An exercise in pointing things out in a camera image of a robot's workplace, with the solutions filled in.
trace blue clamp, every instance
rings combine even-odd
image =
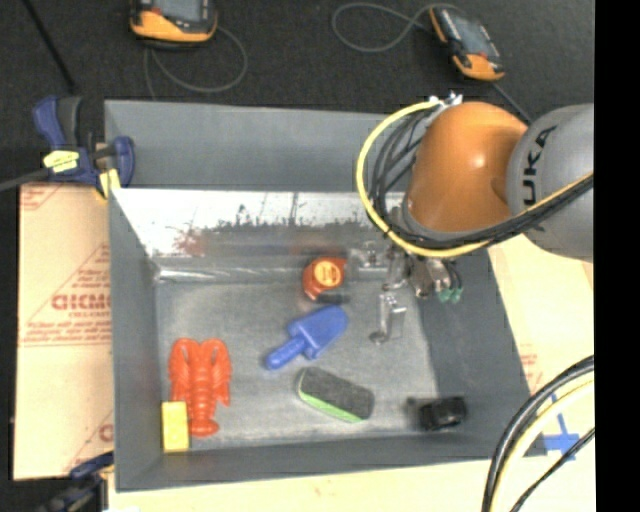
[[[78,144],[76,136],[77,113],[82,98],[70,96],[59,99],[47,96],[40,100],[33,109],[33,121],[38,133],[49,144],[51,151],[74,151],[78,158],[67,165],[64,170],[47,167],[50,181],[75,181],[94,186],[105,194],[100,180],[101,170],[95,167],[95,160],[112,156],[116,159],[116,170],[120,184],[127,186],[133,178],[135,158],[133,141],[126,136],[116,137],[109,146],[100,151],[90,152]]]

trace orange device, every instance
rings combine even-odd
[[[432,7],[429,18],[438,39],[449,46],[453,63],[463,75],[490,82],[504,76],[500,54],[480,22],[453,6]]]
[[[131,0],[129,25],[154,46],[190,47],[211,39],[218,13],[213,0]]]
[[[344,302],[345,297],[342,294],[338,297],[329,292],[337,290],[344,283],[346,264],[347,260],[344,258],[316,258],[305,267],[302,273],[304,292],[311,300],[320,298],[321,302],[325,302],[322,297],[328,298],[331,295],[335,300],[327,299],[328,302]]]
[[[201,344],[180,338],[169,356],[172,402],[187,403],[189,433],[207,437],[219,430],[213,421],[218,401],[230,403],[231,360],[226,345],[212,338]]]

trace green and black sponge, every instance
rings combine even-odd
[[[350,423],[373,412],[373,393],[320,368],[305,368],[298,377],[298,396],[311,407]]]

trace yellow cable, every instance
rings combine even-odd
[[[505,480],[505,476],[509,473],[509,471],[512,470],[514,462],[520,459],[520,457],[525,454],[525,452],[529,449],[531,444],[535,441],[538,435],[540,435],[542,430],[547,426],[549,422],[554,420],[558,416],[558,414],[560,414],[574,402],[580,400],[589,393],[593,393],[594,389],[595,382],[594,379],[591,378],[553,402],[542,413],[540,413],[540,415],[533,421],[533,423],[531,423],[531,425],[529,425],[529,427],[527,427],[522,436],[520,436],[520,439],[518,439],[518,441],[514,445],[513,450],[511,451],[509,456],[505,459],[502,471],[496,478],[493,500],[491,503],[491,508],[489,509],[490,512],[497,512],[499,510],[501,498],[500,492],[504,489],[503,482]]]
[[[362,201],[362,204],[364,205],[367,213],[369,214],[369,217],[371,218],[373,223],[398,246],[400,246],[406,252],[416,254],[418,256],[425,256],[429,258],[455,258],[457,256],[462,256],[463,254],[467,254],[469,252],[475,251],[476,249],[480,249],[481,247],[485,247],[489,245],[491,240],[489,239],[489,240],[483,240],[482,242],[466,244],[453,249],[427,249],[424,247],[414,245],[410,242],[407,242],[400,235],[393,232],[391,230],[391,227],[382,219],[382,217],[380,217],[380,215],[378,215],[378,212],[375,210],[375,208],[373,207],[373,204],[369,200],[367,189],[364,183],[364,167],[365,167],[364,164],[367,159],[367,155],[369,154],[369,151],[371,150],[373,143],[382,134],[382,132],[384,132],[384,130],[386,130],[390,125],[392,125],[399,119],[402,119],[403,117],[413,114],[414,112],[418,112],[420,110],[429,110],[430,108],[433,108],[436,105],[444,105],[444,103],[439,100],[431,100],[431,101],[416,103],[414,105],[409,105],[408,107],[405,107],[401,110],[398,110],[394,114],[391,114],[389,117],[384,119],[378,126],[376,126],[374,130],[369,134],[367,139],[364,141],[362,149],[360,150],[360,154],[358,155],[358,160],[356,162],[356,170],[355,170],[355,181],[356,181],[356,187],[358,190],[358,195],[360,196],[360,200]],[[585,174],[581,178],[575,180],[573,183],[570,183],[569,185],[561,188],[560,190],[557,190],[556,192],[547,196],[546,198],[538,201],[532,207],[523,210],[514,218],[524,216],[529,212],[531,212],[532,210],[540,208],[541,206],[545,205],[546,203],[554,199],[556,196],[562,194],[564,191],[588,179],[592,174],[593,174],[593,171]]]

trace handheld device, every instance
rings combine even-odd
[[[213,0],[131,0],[129,25],[153,46],[191,47],[211,39],[218,12]]]
[[[500,53],[479,21],[455,7],[432,7],[429,18],[438,39],[449,46],[451,58],[463,75],[490,82],[504,76]]]

